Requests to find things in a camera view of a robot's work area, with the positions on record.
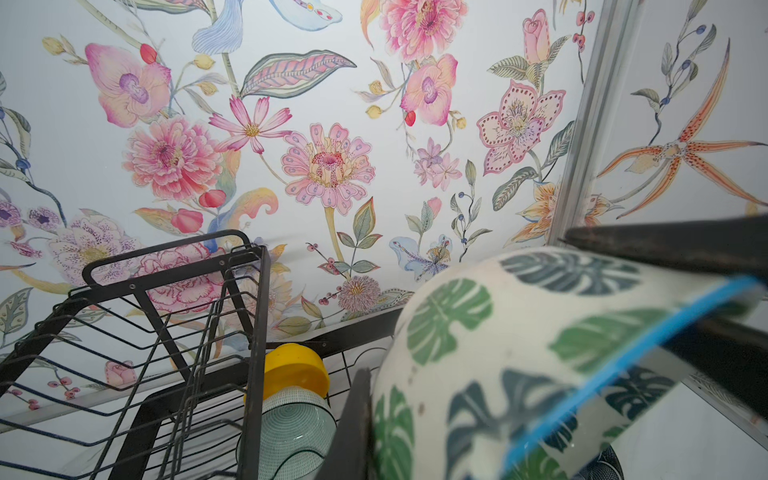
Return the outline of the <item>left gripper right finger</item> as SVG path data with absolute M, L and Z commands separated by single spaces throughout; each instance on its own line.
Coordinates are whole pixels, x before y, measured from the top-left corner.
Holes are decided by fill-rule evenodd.
M 745 274 L 767 284 L 767 217 L 569 229 L 581 250 L 694 273 Z M 663 347 L 767 416 L 767 334 L 707 314 Z

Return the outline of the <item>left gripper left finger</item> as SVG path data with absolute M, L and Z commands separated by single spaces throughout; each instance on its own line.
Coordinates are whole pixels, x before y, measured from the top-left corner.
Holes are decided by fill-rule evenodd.
M 358 370 L 317 480 L 366 480 L 372 462 L 371 371 Z

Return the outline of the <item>pale mint green bowl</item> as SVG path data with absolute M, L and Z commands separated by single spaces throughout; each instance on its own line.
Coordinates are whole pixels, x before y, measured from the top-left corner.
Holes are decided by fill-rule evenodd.
M 336 421 L 324 398 L 286 387 L 263 401 L 259 446 L 239 447 L 236 460 L 257 462 L 258 471 L 247 479 L 313 479 L 335 433 Z

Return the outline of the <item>yellow plastic bowl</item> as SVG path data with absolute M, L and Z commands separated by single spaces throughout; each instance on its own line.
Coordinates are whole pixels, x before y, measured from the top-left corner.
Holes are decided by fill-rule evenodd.
M 325 397 L 330 377 L 321 357 L 298 343 L 280 345 L 264 359 L 263 399 L 288 387 L 300 387 Z

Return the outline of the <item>green leaf pattern bowl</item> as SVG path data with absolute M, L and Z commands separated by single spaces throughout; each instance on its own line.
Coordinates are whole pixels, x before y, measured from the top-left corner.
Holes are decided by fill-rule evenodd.
M 409 300 L 373 386 L 379 479 L 569 479 L 692 372 L 663 348 L 743 323 L 753 278 L 555 247 L 451 267 Z

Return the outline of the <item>black wire dish rack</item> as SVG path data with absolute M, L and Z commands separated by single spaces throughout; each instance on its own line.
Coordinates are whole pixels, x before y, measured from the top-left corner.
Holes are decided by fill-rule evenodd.
M 98 246 L 70 272 L 47 282 L 29 261 L 1 281 L 5 479 L 257 478 L 266 355 L 318 354 L 320 415 L 337 424 L 411 296 L 345 271 L 328 297 L 306 297 L 277 248 L 235 231 Z

